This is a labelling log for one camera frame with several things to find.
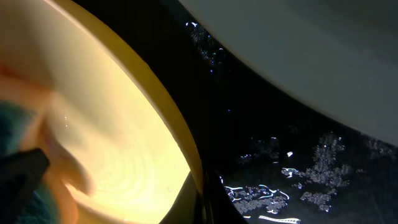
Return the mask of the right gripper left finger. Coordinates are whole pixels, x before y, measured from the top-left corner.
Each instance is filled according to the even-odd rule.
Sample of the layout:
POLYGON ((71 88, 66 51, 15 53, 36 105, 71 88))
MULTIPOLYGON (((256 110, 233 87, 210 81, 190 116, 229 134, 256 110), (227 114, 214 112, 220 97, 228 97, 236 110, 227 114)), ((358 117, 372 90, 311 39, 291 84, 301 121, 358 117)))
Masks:
POLYGON ((201 224, 201 198, 191 173, 160 224, 201 224))

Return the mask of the yellow plate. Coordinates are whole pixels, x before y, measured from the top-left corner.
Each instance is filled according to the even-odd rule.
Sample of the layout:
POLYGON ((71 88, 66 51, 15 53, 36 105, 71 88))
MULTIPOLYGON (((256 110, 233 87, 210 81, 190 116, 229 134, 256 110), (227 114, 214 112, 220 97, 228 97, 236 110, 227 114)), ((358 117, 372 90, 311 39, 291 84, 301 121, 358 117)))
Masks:
MULTIPOLYGON (((203 169, 180 110, 117 34, 72 1, 1 2, 1 103, 35 113, 58 223, 160 223, 203 169)), ((204 223, 201 202, 201 223, 204 223)))

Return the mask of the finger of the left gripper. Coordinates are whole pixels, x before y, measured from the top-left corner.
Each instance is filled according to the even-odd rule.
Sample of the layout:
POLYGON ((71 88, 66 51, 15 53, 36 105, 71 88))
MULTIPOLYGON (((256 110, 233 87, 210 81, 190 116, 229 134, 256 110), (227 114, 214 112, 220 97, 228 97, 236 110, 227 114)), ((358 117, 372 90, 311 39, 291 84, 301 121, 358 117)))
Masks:
POLYGON ((16 221, 48 166, 40 148, 1 158, 1 224, 16 221))

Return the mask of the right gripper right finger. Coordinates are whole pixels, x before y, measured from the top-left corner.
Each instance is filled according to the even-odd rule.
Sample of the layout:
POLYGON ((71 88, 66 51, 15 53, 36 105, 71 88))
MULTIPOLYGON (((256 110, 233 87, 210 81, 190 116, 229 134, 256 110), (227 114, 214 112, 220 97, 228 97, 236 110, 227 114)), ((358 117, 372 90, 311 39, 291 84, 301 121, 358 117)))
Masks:
POLYGON ((248 224, 230 201, 220 178, 212 170, 204 174, 203 196, 207 223, 248 224))

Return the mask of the green yellow sponge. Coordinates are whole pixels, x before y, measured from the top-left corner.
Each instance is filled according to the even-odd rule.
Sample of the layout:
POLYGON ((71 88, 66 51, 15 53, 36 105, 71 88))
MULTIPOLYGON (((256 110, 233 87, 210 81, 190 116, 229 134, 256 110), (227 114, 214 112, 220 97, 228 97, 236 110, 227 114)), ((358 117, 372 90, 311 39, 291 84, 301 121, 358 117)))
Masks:
POLYGON ((58 207, 42 178, 50 162, 36 147, 19 152, 35 113, 1 103, 1 223, 56 224, 58 207))

